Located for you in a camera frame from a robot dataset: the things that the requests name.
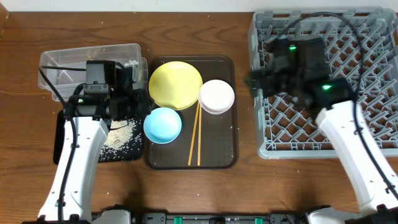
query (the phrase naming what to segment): white bowl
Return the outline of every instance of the white bowl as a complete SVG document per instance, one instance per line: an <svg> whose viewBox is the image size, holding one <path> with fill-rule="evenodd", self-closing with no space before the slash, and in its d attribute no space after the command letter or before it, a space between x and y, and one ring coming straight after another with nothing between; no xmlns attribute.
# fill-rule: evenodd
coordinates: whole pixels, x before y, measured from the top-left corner
<svg viewBox="0 0 398 224"><path fill-rule="evenodd" d="M210 80L200 88L198 100L200 106L208 113L222 114L234 104L235 93L228 83Z"/></svg>

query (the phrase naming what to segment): bowl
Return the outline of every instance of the bowl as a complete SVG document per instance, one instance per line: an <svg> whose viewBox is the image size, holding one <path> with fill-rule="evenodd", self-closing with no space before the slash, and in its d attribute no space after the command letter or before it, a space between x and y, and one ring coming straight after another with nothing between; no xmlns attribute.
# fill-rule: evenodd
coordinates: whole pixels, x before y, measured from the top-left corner
<svg viewBox="0 0 398 224"><path fill-rule="evenodd" d="M193 105L203 84L198 70L185 62L169 62L155 70L149 94L161 107L183 110Z"/></svg>
<svg viewBox="0 0 398 224"><path fill-rule="evenodd" d="M170 108L157 108L144 121L144 133L154 143L172 142L181 131L180 116Z"/></svg>
<svg viewBox="0 0 398 224"><path fill-rule="evenodd" d="M200 106L210 114L222 114L234 104L232 87L221 80L210 80L203 84L198 97Z"/></svg>

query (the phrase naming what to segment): clear plastic container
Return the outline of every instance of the clear plastic container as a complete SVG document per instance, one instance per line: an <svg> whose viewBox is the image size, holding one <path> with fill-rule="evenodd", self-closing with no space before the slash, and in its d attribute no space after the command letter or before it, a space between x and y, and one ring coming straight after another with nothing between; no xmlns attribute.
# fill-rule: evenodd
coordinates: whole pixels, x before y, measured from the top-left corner
<svg viewBox="0 0 398 224"><path fill-rule="evenodd" d="M40 65L85 68L87 60L113 60L125 66L134 66L132 77L135 82L147 82L146 59L141 58L138 44L119 44L97 47L82 47L77 49L52 50L42 53ZM64 100L68 100L80 83L86 82L86 72L43 69L44 75L51 81ZM45 80L39 74L38 85L51 91Z"/></svg>

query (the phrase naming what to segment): dark brown tray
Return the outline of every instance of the dark brown tray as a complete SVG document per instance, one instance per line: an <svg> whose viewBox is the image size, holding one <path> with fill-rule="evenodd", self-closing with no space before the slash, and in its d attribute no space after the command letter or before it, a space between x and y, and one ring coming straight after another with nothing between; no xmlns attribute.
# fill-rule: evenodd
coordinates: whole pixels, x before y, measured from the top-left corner
<svg viewBox="0 0 398 224"><path fill-rule="evenodd" d="M167 62L181 61L193 65L201 74L203 83L209 80L223 80L235 91L234 64L222 55L212 56L162 56L150 65L150 74ZM238 122L236 99L231 109L220 115L212 115L202 109L201 154L198 166L198 127L192 152L191 166L188 158L192 140L193 124L197 103L177 111L182 119L182 130L178 137L168 144L156 144L144 139L144 154L153 169L225 169L238 160Z"/></svg>

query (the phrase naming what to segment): pair of chopsticks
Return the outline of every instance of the pair of chopsticks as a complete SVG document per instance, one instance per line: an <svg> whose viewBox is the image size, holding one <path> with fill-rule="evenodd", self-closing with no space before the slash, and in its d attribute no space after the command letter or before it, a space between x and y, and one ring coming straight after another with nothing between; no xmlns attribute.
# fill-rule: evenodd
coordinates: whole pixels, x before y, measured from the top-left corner
<svg viewBox="0 0 398 224"><path fill-rule="evenodd" d="M197 113L196 113L196 115L195 115L195 123L193 124L192 141L191 141L191 150L190 150L190 152L189 152L188 166L191 165L191 160L192 160L193 143L195 142L195 134L196 134L196 131L197 131L198 114L199 114L198 166L200 166L201 106L200 106L199 102L198 102L198 106L197 106Z"/></svg>

